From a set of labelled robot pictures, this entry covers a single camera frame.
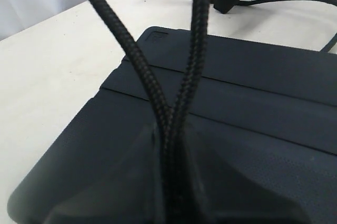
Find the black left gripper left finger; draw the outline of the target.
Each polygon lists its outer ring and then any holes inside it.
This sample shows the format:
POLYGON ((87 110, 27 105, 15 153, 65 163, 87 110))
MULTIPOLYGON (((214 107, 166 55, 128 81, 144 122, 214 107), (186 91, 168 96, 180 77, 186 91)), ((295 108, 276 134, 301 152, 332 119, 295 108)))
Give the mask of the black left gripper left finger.
POLYGON ((36 167, 39 223, 167 223, 157 126, 123 148, 53 144, 36 167))

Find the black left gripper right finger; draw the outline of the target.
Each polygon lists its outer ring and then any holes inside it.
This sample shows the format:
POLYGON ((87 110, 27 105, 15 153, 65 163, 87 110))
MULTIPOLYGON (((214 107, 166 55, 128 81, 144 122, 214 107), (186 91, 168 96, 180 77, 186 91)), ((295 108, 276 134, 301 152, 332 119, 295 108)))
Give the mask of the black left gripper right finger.
POLYGON ((218 223, 336 223, 336 156, 219 123, 185 132, 218 223))

